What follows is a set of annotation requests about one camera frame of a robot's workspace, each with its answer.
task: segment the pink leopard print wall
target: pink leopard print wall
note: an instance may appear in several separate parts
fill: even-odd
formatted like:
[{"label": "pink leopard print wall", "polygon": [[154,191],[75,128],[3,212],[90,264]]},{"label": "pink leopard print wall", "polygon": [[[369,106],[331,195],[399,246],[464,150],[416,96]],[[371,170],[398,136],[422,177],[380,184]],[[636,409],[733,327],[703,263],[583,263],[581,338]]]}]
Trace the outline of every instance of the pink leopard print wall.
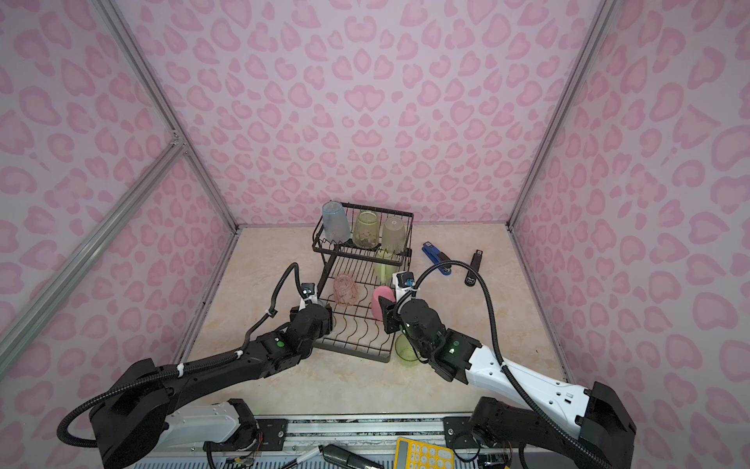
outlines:
[{"label": "pink leopard print wall", "polygon": [[[0,466],[101,466],[96,449],[60,443],[60,419],[131,363],[171,361],[227,236],[178,161],[0,382]],[[93,436],[86,417],[72,432]]]},{"label": "pink leopard print wall", "polygon": [[750,466],[750,2],[625,3],[522,218],[638,469]]},{"label": "pink leopard print wall", "polygon": [[0,5],[0,337],[168,135],[86,0]]},{"label": "pink leopard print wall", "polygon": [[118,3],[240,222],[504,221],[598,0]]}]

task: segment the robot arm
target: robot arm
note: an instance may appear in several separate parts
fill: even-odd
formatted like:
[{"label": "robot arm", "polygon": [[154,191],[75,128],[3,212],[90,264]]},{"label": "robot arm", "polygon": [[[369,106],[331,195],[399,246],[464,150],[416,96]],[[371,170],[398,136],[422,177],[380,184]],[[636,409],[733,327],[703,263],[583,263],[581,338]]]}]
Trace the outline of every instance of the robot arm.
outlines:
[{"label": "robot arm", "polygon": [[[179,365],[157,367],[151,359],[134,363],[108,392],[87,401],[62,420],[58,427],[60,440],[74,446],[98,447],[105,469],[127,467],[154,448],[180,443],[217,442],[204,445],[204,449],[212,451],[249,447],[258,428],[241,399],[212,406],[184,406],[227,386],[268,377],[297,365],[310,356],[316,339],[331,332],[331,309],[318,304],[314,284],[300,285],[297,280],[301,302],[292,310],[289,323],[251,340],[255,329],[275,314],[276,295],[293,266],[296,267],[293,264],[287,269],[274,291],[270,313],[247,331],[240,348]],[[484,281],[479,274],[476,276],[486,293]],[[493,349],[446,329],[435,310],[424,300],[412,298],[418,283],[411,272],[394,275],[398,303],[380,298],[385,331],[402,331],[422,362],[443,379],[497,392],[522,406],[481,398],[469,421],[479,443],[490,448],[506,441],[532,444],[568,456],[581,469],[630,467],[635,424],[611,388],[594,383],[592,389],[585,389],[502,357],[498,360],[499,352],[494,352],[499,350],[496,339]],[[72,421],[88,409],[96,440],[83,440],[68,433]]]},{"label": "robot arm", "polygon": [[[97,447],[105,469],[127,467],[156,447],[181,443],[217,442],[210,443],[214,451],[250,446],[257,436],[257,423],[241,399],[212,406],[184,406],[219,389],[297,365],[310,356],[315,339],[331,332],[330,307],[318,304],[314,284],[300,286],[298,280],[298,291],[303,295],[299,312],[290,315],[289,323],[251,340],[252,332],[275,315],[275,297],[283,279],[272,297],[270,313],[247,331],[240,348],[178,365],[157,367],[151,359],[134,363],[108,392],[63,419],[58,427],[60,440]],[[89,408],[96,440],[70,435],[70,423]]]},{"label": "robot arm", "polygon": [[[411,272],[394,274],[394,285],[398,303],[379,299],[385,312],[386,332],[400,330],[422,361],[443,379],[497,392],[522,406],[481,398],[469,421],[478,442],[490,448],[506,441],[528,443],[566,455],[581,469],[630,468],[635,424],[609,386],[596,382],[587,389],[544,376],[506,358],[498,360],[492,348],[446,329],[435,310],[424,300],[411,297],[418,286]],[[519,387],[568,437],[530,408]],[[600,463],[573,447],[571,439],[599,458]]]}]

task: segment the yellow calculator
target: yellow calculator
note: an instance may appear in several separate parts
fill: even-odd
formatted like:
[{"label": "yellow calculator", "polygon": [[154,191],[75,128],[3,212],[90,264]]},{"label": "yellow calculator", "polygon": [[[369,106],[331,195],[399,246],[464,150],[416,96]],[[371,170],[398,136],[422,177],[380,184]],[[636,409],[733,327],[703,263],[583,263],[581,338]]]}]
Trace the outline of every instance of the yellow calculator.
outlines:
[{"label": "yellow calculator", "polygon": [[394,469],[454,469],[453,452],[442,446],[399,438]]}]

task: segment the marble surface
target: marble surface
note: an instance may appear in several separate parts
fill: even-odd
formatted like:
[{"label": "marble surface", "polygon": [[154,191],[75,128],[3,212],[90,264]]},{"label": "marble surface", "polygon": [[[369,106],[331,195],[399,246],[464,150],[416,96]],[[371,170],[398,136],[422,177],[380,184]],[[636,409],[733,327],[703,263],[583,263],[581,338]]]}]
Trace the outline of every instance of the marble surface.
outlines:
[{"label": "marble surface", "polygon": [[[524,280],[506,228],[501,224],[415,225],[411,270],[419,276],[431,264],[421,251],[430,241],[456,260],[470,262],[484,251],[480,273],[487,282],[497,320],[503,356],[542,374],[560,379],[559,364]],[[312,228],[245,228],[221,280],[190,359],[239,346],[245,330],[269,306],[271,292],[291,262],[300,266],[301,281],[317,282],[323,262],[311,248]],[[433,272],[419,292],[446,327],[490,344],[482,289],[464,285],[465,271]],[[299,303],[293,281],[283,286],[279,315],[259,332],[287,320]],[[315,349],[295,368],[275,376],[230,386],[196,401],[211,404],[243,398],[256,415],[311,413],[470,412],[479,397],[499,396],[454,381],[445,382],[428,365],[405,364],[393,353],[389,363]]]}]

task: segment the blue stapler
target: blue stapler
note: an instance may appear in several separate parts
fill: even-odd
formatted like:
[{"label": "blue stapler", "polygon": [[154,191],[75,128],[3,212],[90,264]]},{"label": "blue stapler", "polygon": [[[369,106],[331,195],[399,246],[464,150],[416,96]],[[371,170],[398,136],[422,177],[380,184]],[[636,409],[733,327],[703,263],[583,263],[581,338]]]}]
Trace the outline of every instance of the blue stapler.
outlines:
[{"label": "blue stapler", "polygon": [[[451,259],[450,257],[446,256],[444,252],[436,248],[431,242],[426,242],[425,244],[422,245],[422,252],[424,252],[427,255],[427,257],[430,258],[433,264],[437,264],[438,262],[443,262],[444,260]],[[440,267],[438,270],[443,275],[451,274],[450,266]]]}]

